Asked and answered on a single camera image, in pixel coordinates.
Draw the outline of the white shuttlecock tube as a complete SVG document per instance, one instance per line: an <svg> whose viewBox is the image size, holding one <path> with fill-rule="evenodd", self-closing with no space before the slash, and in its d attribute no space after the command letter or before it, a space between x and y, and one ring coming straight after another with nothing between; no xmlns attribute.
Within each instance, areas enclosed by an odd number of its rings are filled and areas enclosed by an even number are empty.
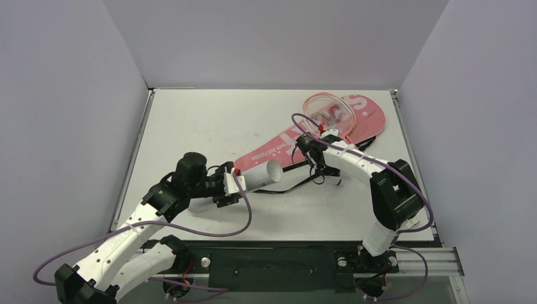
<svg viewBox="0 0 537 304"><path fill-rule="evenodd" d="M240 193L243 198L244 193L259 190L265 186L269 186L278 182L281 182L284 177L284 171L280 163L276 160L269 160L260 165L257 165L245 172L240 170L241 175L246 179L246 192ZM192 198L211 198L208 196L209 192L206 188L206 177L202 180L201 184L191 195Z"/></svg>

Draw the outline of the white plastic shuttlecock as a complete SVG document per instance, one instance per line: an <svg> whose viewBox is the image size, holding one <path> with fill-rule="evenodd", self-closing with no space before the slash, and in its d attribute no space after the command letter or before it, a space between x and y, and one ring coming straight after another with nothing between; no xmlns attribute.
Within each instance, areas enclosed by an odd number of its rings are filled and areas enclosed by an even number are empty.
<svg viewBox="0 0 537 304"><path fill-rule="evenodd" d="M334 185L334 186L339 186L340 183L342 182L342 179L339 176L328 176L328 177L325 178L325 181L328 184L331 184L331 185Z"/></svg>

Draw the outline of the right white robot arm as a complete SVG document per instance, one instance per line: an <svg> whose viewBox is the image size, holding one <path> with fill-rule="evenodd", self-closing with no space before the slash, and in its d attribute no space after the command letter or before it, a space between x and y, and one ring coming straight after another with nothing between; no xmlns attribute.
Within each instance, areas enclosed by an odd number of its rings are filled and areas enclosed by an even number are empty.
<svg viewBox="0 0 537 304"><path fill-rule="evenodd" d="M329 132L322 139L303 134L297 138L296 145L315 168L339 170L370 187L375 219L362 241L358 263L367 272L375 271L407 222L424 208L409 164L404 160L389 162L367 156Z"/></svg>

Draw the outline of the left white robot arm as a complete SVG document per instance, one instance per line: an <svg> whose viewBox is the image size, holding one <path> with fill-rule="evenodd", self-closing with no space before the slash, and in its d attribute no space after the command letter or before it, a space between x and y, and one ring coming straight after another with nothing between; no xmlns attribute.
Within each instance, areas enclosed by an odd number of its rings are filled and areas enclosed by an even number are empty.
<svg viewBox="0 0 537 304"><path fill-rule="evenodd" d="M188 246L174 235L160 239L149 251L135 253L194 198L212 198L217 206L237 203L246 180L230 161L208 174L207 159L189 152L176 169L153 185L127 220L90 255L54 274L61 303L116 303L142 282L165 270L182 272L192 265Z"/></svg>

